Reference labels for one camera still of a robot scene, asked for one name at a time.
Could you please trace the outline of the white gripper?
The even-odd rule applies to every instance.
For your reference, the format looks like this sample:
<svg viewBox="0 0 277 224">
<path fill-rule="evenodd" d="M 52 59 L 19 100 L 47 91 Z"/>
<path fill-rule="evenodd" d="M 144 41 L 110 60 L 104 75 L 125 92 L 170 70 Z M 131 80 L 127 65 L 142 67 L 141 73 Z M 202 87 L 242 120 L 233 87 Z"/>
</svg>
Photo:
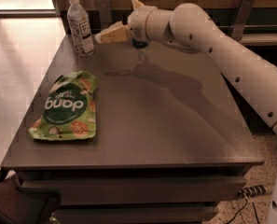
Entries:
<svg viewBox="0 0 277 224">
<path fill-rule="evenodd" d="M 146 22 L 156 7 L 145 6 L 139 0 L 132 0 L 132 7 L 134 11 L 128 17 L 128 26 L 121 21 L 117 21 L 98 33 L 95 40 L 99 44 L 119 43 L 128 41 L 132 36 L 137 41 L 147 42 Z"/>
</svg>

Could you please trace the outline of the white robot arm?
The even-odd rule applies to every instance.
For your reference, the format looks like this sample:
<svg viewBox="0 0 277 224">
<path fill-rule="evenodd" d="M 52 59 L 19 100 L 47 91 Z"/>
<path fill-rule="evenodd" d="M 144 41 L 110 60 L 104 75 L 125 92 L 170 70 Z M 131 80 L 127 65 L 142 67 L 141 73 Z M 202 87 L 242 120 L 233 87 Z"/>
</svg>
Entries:
<svg viewBox="0 0 277 224">
<path fill-rule="evenodd" d="M 179 50 L 195 49 L 212 59 L 222 75 L 277 134 L 277 66 L 225 35 L 199 6 L 173 10 L 132 0 L 133 12 L 95 36 L 100 44 L 157 41 Z"/>
</svg>

